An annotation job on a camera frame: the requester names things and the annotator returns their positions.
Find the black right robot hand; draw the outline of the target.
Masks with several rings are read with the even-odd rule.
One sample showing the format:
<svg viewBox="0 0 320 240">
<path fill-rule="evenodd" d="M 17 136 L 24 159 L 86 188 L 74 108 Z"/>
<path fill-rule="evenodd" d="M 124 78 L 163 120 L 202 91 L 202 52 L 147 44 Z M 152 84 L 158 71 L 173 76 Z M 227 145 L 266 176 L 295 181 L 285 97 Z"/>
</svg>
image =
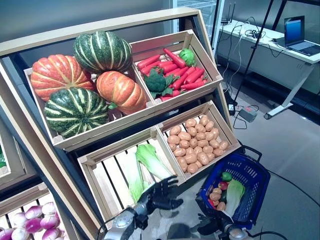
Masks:
<svg viewBox="0 0 320 240">
<path fill-rule="evenodd" d="M 215 216 L 205 216 L 201 213 L 198 213 L 198 219 L 200 220 L 199 227 L 197 231 L 204 236 L 211 235 L 217 231 L 223 232 L 223 226 L 219 219 Z"/>
</svg>

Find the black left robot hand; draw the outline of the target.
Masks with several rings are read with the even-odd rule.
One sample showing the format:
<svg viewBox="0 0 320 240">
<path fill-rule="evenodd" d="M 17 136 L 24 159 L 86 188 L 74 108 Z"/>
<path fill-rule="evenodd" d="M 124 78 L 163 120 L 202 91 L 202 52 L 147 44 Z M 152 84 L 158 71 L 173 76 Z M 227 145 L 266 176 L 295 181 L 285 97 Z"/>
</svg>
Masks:
<svg viewBox="0 0 320 240">
<path fill-rule="evenodd" d="M 175 195 L 178 182 L 177 176 L 172 175 L 154 183 L 142 193 L 137 203 L 145 207 L 148 215 L 152 214 L 156 209 L 177 209 L 184 203 L 182 198 L 177 199 Z"/>
</svg>

